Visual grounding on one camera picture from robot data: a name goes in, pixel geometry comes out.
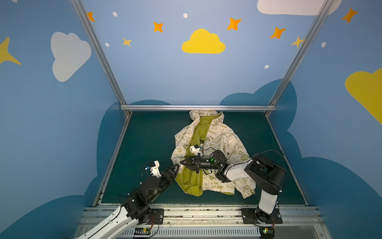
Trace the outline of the white green printed jacket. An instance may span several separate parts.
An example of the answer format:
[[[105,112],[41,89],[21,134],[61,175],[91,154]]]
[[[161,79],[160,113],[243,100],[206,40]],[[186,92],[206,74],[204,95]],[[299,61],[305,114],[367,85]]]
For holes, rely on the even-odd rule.
[[[228,163],[237,164],[246,162],[250,156],[235,132],[224,124],[224,114],[214,110],[190,111],[192,123],[185,126],[175,135],[175,149],[171,155],[174,164],[193,156],[190,150],[192,145],[203,149],[203,157],[209,156],[216,150],[222,151]],[[189,195],[199,197],[204,191],[215,191],[226,195],[234,195],[239,191],[244,199],[255,194],[256,183],[250,177],[235,179],[223,183],[215,176],[216,170],[206,173],[196,173],[184,166],[180,166],[176,182],[180,188]]]

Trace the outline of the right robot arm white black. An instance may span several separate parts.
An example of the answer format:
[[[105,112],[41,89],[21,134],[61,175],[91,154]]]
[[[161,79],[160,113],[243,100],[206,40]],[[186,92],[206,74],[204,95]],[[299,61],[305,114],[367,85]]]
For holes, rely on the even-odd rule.
[[[287,175],[283,168],[261,153],[248,161],[229,164],[225,154],[216,150],[209,159],[198,154],[181,160],[180,165],[197,173],[202,169],[215,170],[216,178],[223,183],[250,177],[262,189],[257,214],[267,216],[276,211],[277,198]]]

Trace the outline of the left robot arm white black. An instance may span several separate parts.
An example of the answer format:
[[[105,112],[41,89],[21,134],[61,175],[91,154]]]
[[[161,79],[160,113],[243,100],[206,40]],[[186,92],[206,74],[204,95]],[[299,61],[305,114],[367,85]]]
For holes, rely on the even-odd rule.
[[[159,162],[149,164],[150,175],[111,213],[80,239],[116,239],[122,232],[149,220],[152,204],[175,181],[180,165],[160,171]]]

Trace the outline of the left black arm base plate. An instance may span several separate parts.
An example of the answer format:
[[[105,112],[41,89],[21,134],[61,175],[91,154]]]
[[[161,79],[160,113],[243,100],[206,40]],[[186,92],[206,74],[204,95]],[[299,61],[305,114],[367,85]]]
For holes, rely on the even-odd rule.
[[[164,221],[164,209],[152,209],[150,216],[148,217],[148,220],[143,223],[144,225],[162,225]]]

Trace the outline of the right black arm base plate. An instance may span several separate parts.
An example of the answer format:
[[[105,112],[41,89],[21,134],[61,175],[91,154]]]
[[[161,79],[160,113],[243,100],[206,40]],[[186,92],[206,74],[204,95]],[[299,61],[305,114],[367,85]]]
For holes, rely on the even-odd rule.
[[[283,220],[278,208],[275,208],[271,214],[261,211],[259,208],[241,209],[244,224],[282,224]]]

